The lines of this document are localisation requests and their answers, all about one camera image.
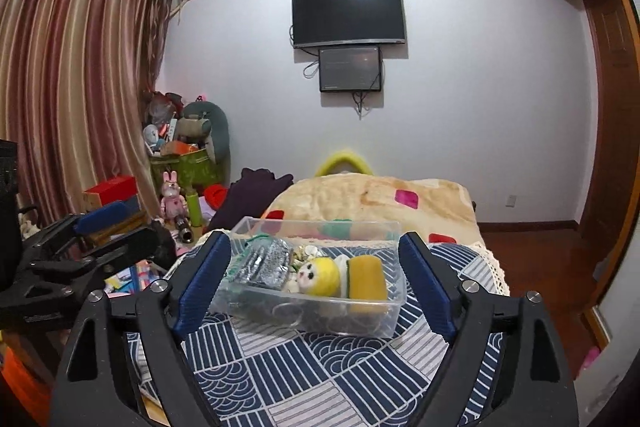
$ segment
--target yellow arch-shaped object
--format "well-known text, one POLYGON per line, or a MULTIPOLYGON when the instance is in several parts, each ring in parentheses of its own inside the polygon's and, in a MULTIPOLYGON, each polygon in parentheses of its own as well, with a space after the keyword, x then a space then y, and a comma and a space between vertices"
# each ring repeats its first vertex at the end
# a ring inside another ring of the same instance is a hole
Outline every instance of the yellow arch-shaped object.
POLYGON ((360 174, 369 174, 370 176, 373 175, 371 167, 369 167, 364 159, 362 159, 353 151, 344 150, 329 156, 329 158, 327 158, 327 160, 319 167, 318 171, 316 171, 316 177, 331 174, 331 170, 340 163, 348 163, 350 165, 353 165, 356 171, 360 174))

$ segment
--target rabbit figurine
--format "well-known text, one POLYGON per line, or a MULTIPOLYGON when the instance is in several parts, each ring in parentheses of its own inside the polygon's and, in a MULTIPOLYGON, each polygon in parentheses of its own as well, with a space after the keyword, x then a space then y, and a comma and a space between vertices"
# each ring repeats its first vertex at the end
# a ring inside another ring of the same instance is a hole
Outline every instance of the rabbit figurine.
POLYGON ((172 171, 162 174, 162 200, 160 202, 160 214, 164 219, 174 220, 178 216, 187 216, 187 200, 180 195, 178 185, 178 173, 172 171))

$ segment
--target metal bolt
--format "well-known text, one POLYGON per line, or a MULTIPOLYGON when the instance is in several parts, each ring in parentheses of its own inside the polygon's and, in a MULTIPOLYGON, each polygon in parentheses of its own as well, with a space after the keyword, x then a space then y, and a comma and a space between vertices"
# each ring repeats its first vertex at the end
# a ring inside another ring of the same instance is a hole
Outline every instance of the metal bolt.
POLYGON ((542 295, 540 295, 535 290, 529 290, 527 292, 527 299, 529 299, 531 302, 533 302, 535 304, 535 303, 538 303, 538 302, 542 302, 542 295))
POLYGON ((467 279, 462 282, 462 289, 468 293, 478 293, 480 290, 480 285, 476 281, 472 281, 471 279, 467 279))
POLYGON ((164 279, 158 279, 151 283, 151 291, 153 293, 162 293, 169 286, 169 283, 164 279))
POLYGON ((103 297, 104 297, 104 292, 102 290, 94 290, 91 293, 89 293, 89 296, 87 297, 87 299, 89 299, 89 302, 97 302, 103 297))

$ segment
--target transparent storage bin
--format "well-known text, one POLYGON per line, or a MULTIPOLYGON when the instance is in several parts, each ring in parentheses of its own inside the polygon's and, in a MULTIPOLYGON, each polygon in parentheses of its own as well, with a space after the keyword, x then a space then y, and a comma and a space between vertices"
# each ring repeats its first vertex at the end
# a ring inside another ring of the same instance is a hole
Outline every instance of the transparent storage bin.
POLYGON ((245 217, 230 232, 232 256, 244 250, 247 239, 265 233, 294 245, 316 245, 328 257, 341 253, 348 257, 364 254, 379 257, 385 274, 387 300, 316 297, 223 280, 209 312, 302 331, 393 336, 400 308, 406 302, 406 282, 398 259, 401 234, 398 222, 281 221, 245 217))

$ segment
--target red box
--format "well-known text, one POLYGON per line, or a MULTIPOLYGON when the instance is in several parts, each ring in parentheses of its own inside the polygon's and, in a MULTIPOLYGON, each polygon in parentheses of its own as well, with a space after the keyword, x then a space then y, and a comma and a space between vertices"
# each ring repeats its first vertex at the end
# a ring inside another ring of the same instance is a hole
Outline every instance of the red box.
POLYGON ((133 176, 116 176, 84 191, 84 209, 89 212, 113 201, 127 201, 137 193, 138 186, 133 176))

